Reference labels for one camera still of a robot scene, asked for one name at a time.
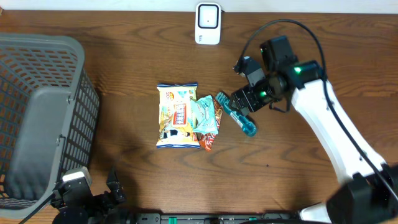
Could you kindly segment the yellow snack bag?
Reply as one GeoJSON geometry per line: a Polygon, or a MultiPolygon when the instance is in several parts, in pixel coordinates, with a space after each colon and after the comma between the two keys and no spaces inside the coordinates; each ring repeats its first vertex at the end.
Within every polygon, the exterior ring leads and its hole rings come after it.
{"type": "Polygon", "coordinates": [[[157,85],[160,103],[156,148],[200,148],[193,131],[197,119],[191,106],[191,102],[197,100],[197,86],[197,83],[157,85]]]}

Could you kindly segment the light green wipes packet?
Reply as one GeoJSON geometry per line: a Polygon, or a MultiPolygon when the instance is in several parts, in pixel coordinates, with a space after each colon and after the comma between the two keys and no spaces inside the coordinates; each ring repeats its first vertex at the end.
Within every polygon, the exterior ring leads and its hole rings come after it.
{"type": "Polygon", "coordinates": [[[190,101],[193,114],[197,119],[197,125],[193,129],[196,133],[210,133],[210,129],[215,123],[215,111],[213,98],[211,95],[200,98],[199,100],[190,101]]]}

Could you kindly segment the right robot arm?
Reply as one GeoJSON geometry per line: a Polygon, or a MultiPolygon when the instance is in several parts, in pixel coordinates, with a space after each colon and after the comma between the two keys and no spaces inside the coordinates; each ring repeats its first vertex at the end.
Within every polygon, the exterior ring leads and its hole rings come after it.
{"type": "Polygon", "coordinates": [[[397,167],[367,143],[337,100],[315,60],[301,62],[285,36],[260,46],[262,63],[245,56],[234,71],[248,84],[231,96],[231,107],[246,115],[286,100],[310,125],[326,151],[340,189],[326,202],[299,211],[304,221],[379,223],[397,216],[397,167]]]}

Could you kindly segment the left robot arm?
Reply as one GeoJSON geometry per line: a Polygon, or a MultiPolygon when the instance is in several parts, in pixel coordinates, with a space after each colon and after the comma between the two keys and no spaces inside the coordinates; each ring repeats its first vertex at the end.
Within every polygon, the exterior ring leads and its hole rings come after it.
{"type": "Polygon", "coordinates": [[[115,168],[108,174],[108,191],[93,195],[91,176],[86,167],[71,169],[62,177],[53,190],[50,204],[58,210],[54,224],[90,223],[135,223],[132,212],[119,205],[126,201],[126,195],[115,168]]]}

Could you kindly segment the blue mouthwash bottle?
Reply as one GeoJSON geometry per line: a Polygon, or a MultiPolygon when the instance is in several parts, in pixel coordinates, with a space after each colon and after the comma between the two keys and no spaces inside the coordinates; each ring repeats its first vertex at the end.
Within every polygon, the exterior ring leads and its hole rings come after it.
{"type": "Polygon", "coordinates": [[[243,116],[237,111],[232,110],[232,107],[229,105],[230,99],[225,93],[219,92],[216,95],[216,101],[222,106],[223,110],[238,124],[244,134],[249,137],[253,137],[257,134],[256,125],[251,120],[249,120],[248,117],[243,116]]]}

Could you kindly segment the orange chocolate bar wrapper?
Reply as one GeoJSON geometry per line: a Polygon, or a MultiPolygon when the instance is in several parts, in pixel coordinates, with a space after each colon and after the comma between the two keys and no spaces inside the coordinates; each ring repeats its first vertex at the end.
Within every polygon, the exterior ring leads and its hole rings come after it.
{"type": "Polygon", "coordinates": [[[201,137],[199,139],[200,146],[203,147],[206,151],[211,151],[215,137],[218,135],[218,131],[221,124],[221,117],[223,114],[223,108],[215,100],[215,98],[213,98],[213,105],[215,111],[215,123],[213,123],[213,126],[210,129],[211,132],[206,134],[201,134],[201,137]]]}

